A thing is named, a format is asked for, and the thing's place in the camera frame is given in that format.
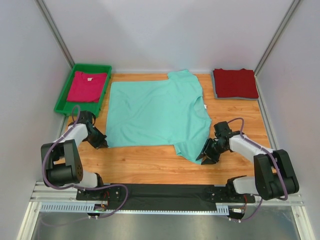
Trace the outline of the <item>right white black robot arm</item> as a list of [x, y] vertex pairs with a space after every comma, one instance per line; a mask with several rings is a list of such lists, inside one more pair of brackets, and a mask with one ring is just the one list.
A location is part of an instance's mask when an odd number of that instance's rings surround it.
[[243, 130], [233, 131], [229, 122], [214, 125], [214, 138], [208, 138], [198, 159], [202, 165], [218, 163], [225, 152], [234, 152], [253, 163], [253, 176], [236, 176], [227, 180], [225, 196], [236, 202], [244, 194], [259, 196], [263, 200], [279, 199], [300, 190], [290, 156], [284, 149], [274, 150], [251, 140]]

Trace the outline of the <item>teal t shirt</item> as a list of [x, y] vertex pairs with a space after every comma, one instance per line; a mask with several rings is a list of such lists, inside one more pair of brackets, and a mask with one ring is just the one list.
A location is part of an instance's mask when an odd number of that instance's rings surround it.
[[200, 165], [212, 124], [203, 88], [188, 70], [167, 77], [111, 84], [107, 144], [110, 148], [173, 146], [178, 156]]

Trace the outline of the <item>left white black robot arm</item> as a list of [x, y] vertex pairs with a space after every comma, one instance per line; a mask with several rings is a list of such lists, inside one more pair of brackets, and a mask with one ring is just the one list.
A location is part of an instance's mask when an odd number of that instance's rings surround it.
[[99, 201], [105, 196], [103, 180], [98, 173], [84, 170], [78, 146], [88, 142], [94, 149], [107, 148], [107, 136], [95, 126], [96, 116], [80, 111], [67, 131], [57, 140], [41, 146], [42, 177], [46, 186], [56, 190], [76, 187]]

